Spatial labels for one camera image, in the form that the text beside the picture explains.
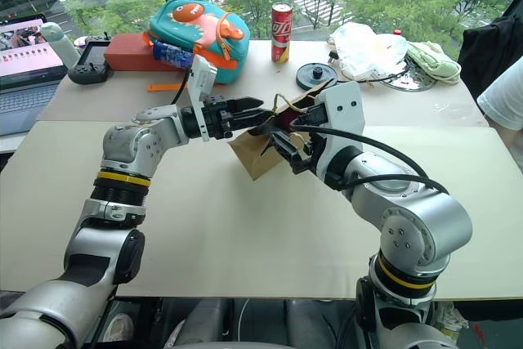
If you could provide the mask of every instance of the red box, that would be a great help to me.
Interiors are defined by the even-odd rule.
[[[153,58],[153,48],[147,45],[142,33],[116,34],[105,51],[105,59],[116,71],[180,71]]]

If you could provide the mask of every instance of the teal backpack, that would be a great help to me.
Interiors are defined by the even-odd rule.
[[[146,33],[151,41],[205,57],[218,69],[217,83],[238,77],[251,38],[244,20],[205,0],[169,0],[150,19]]]

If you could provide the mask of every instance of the red can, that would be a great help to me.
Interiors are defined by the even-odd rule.
[[[272,5],[272,61],[284,63],[288,60],[288,51],[291,44],[291,24],[293,22],[293,8],[287,3]]]

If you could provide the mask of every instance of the robotic arm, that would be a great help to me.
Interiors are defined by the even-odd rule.
[[[231,137],[272,113],[253,98],[210,97],[217,69],[195,56],[188,80],[192,107],[166,105],[137,114],[104,137],[101,170],[65,251],[64,274],[30,289],[0,315],[0,347],[81,347],[119,284],[140,269],[145,236],[136,227],[163,153],[190,138]]]
[[[409,180],[416,175],[412,168],[364,153],[359,141],[332,136],[345,132],[366,140],[361,137],[364,116],[358,83],[324,89],[290,128],[310,133],[305,158],[286,132],[269,133],[270,143],[293,171],[310,170],[327,186],[340,190],[355,212],[381,232],[369,275],[357,284],[357,347],[456,348],[424,323],[436,295],[436,278],[449,264],[450,254],[472,236],[465,209],[447,193]],[[418,180],[431,184],[425,178]]]

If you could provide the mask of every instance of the laptop keyboard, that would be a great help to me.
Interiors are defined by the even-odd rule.
[[[46,86],[2,94],[0,96],[0,114],[14,110],[27,110],[36,106],[45,106],[55,92],[56,86]]]

